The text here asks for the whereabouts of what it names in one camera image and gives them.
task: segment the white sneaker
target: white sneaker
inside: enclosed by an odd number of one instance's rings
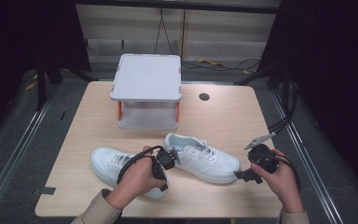
[[[110,147],[98,147],[92,152],[91,166],[94,173],[107,185],[117,186],[118,174],[135,154],[121,152]],[[167,190],[151,189],[145,194],[149,198],[161,198]]]
[[[180,164],[175,167],[188,171],[207,182],[228,184],[238,178],[234,172],[241,169],[237,158],[208,146],[206,141],[195,137],[169,133],[164,142],[165,149],[175,149]]]

